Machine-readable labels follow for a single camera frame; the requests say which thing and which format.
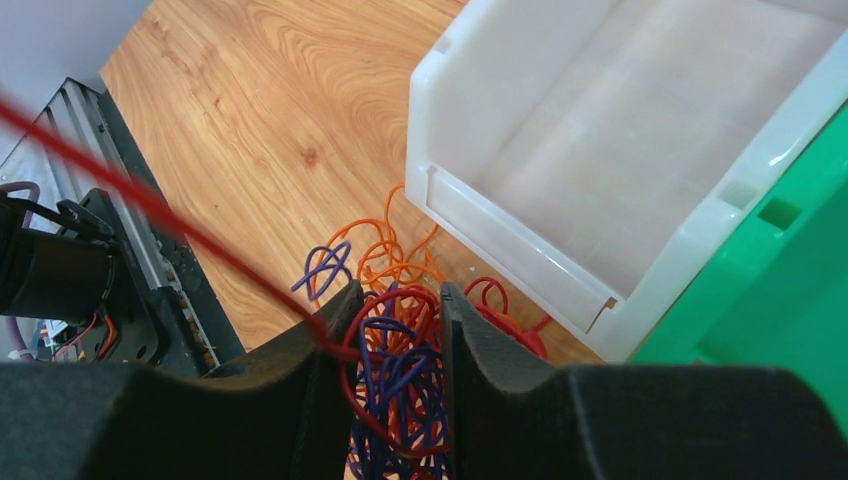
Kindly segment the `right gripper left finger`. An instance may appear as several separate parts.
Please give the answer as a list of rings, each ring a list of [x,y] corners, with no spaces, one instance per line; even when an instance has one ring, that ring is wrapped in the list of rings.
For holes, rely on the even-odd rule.
[[[299,323],[189,377],[139,363],[5,363],[5,479],[340,479],[352,412]]]

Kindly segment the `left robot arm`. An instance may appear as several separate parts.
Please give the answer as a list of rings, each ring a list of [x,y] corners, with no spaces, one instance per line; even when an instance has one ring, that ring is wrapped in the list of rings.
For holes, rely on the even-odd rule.
[[[116,198],[93,188],[53,209],[1,195],[1,313],[61,320],[86,330],[91,360],[154,364],[167,341],[151,287]]]

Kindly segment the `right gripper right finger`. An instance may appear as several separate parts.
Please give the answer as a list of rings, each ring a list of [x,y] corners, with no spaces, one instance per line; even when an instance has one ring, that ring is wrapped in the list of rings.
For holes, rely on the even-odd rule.
[[[794,374],[558,368],[440,292],[456,479],[843,479],[847,443]]]

